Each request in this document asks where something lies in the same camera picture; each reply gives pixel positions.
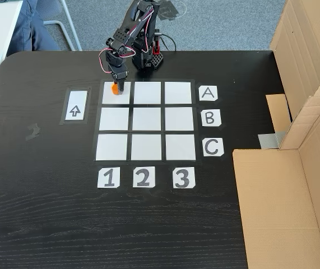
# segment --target arrow sign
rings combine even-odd
[[[70,110],[70,113],[72,113],[72,116],[73,116],[73,117],[76,117],[76,115],[77,115],[78,113],[81,113],[81,111],[79,110],[79,108],[78,108],[77,105],[76,105],[72,110]]]

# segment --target cardboard box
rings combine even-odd
[[[287,1],[271,49],[293,122],[283,96],[268,96],[279,149],[233,152],[248,267],[318,269],[320,0]]]

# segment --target robotic arm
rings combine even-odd
[[[157,69],[163,61],[160,53],[160,33],[156,17],[160,4],[154,0],[134,0],[125,19],[112,38],[106,41],[106,62],[114,80],[113,92],[122,94],[128,72],[125,59],[132,57],[138,69]]]

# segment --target tic-tac-toe grid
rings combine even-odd
[[[123,95],[101,84],[95,161],[195,161],[197,113],[194,84],[127,81]]]

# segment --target gray carpet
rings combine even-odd
[[[66,0],[83,50],[105,47],[132,0]],[[285,0],[171,0],[177,10],[161,10],[157,28],[175,39],[178,50],[266,50]],[[65,13],[62,21],[72,37]],[[47,26],[62,50],[60,28]]]

